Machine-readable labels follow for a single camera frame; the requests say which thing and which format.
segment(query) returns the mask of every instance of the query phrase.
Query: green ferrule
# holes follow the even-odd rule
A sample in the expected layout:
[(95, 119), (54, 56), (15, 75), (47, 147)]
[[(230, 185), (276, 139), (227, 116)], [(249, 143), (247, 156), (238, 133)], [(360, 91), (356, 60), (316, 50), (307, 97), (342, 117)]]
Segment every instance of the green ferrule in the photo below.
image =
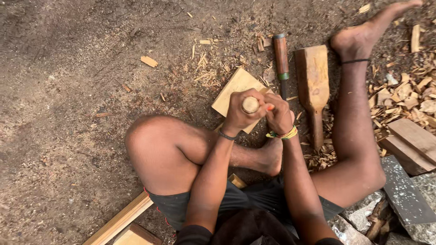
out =
[(279, 80), (286, 80), (286, 79), (289, 79), (289, 73), (288, 73), (288, 72), (286, 72), (286, 73), (281, 73), (281, 74), (278, 75), (278, 77), (279, 77)]

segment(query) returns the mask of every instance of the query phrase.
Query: knee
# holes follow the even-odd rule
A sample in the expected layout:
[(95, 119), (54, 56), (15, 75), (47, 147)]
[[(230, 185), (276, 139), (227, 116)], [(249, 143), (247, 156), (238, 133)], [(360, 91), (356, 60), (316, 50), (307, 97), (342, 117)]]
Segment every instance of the knee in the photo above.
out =
[(368, 190), (375, 192), (385, 186), (386, 175), (380, 157), (367, 157), (358, 163), (361, 181)]
[(171, 127), (175, 119), (168, 116), (142, 116), (127, 130), (124, 143), (127, 149), (137, 144), (150, 143), (157, 136), (161, 137), (165, 129)]

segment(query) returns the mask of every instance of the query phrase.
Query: black shorts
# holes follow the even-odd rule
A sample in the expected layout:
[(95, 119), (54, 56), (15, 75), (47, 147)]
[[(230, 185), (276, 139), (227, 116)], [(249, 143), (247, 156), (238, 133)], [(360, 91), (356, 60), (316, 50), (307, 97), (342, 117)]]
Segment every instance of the black shorts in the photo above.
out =
[[(190, 192), (170, 196), (158, 196), (148, 193), (159, 211), (167, 218), (167, 222), (176, 231), (181, 230), (185, 221)], [(320, 201), (326, 220), (343, 211), (343, 208), (325, 198), (320, 197)], [(283, 192), (282, 177), (276, 177), (271, 181), (254, 184), (243, 189), (238, 189), (230, 181), (227, 181), (224, 198), (218, 210), (218, 217), (228, 211), (244, 208), (266, 210), (273, 214), (292, 233), (296, 234)]]

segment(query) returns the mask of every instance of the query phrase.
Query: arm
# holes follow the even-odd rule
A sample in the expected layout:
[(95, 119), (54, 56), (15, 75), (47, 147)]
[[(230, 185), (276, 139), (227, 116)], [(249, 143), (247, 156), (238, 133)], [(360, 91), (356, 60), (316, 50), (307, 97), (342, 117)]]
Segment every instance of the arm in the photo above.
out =
[[(255, 113), (248, 114), (242, 110), (242, 101), (248, 96), (253, 96), (259, 101), (260, 107)], [(255, 89), (232, 93), (227, 118), (221, 132), (235, 137), (239, 131), (263, 117), (266, 109), (271, 106), (263, 101), (263, 95)], [(214, 233), (218, 209), (227, 185), (227, 169), (233, 143), (233, 140), (218, 137), (192, 185), (184, 227), (199, 225)]]
[[(288, 133), (293, 119), (288, 102), (277, 95), (265, 95), (265, 101), (276, 108), (268, 112), (268, 124), (277, 134)], [(300, 239), (313, 245), (323, 238), (336, 238), (324, 218), (315, 185), (307, 171), (298, 135), (283, 140), (284, 191), (292, 221)]]

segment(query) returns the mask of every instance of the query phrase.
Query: wristband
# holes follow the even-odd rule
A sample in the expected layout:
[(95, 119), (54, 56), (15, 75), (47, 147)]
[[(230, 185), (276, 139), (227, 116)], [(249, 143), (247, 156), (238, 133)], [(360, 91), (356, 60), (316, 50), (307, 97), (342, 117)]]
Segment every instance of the wristband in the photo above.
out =
[(230, 136), (226, 135), (225, 133), (223, 133), (221, 131), (221, 129), (218, 130), (218, 134), (221, 135), (222, 137), (228, 139), (228, 140), (235, 140), (238, 137), (238, 135), (236, 135), (235, 137), (230, 137)]
[(287, 139), (290, 139), (290, 138), (294, 137), (295, 135), (297, 135), (297, 133), (298, 133), (297, 127), (295, 127), (295, 125), (294, 125), (293, 128), (291, 129), (291, 131), (289, 131), (288, 133), (280, 135), (274, 131), (271, 131), (271, 132), (266, 134), (266, 137), (287, 140)]

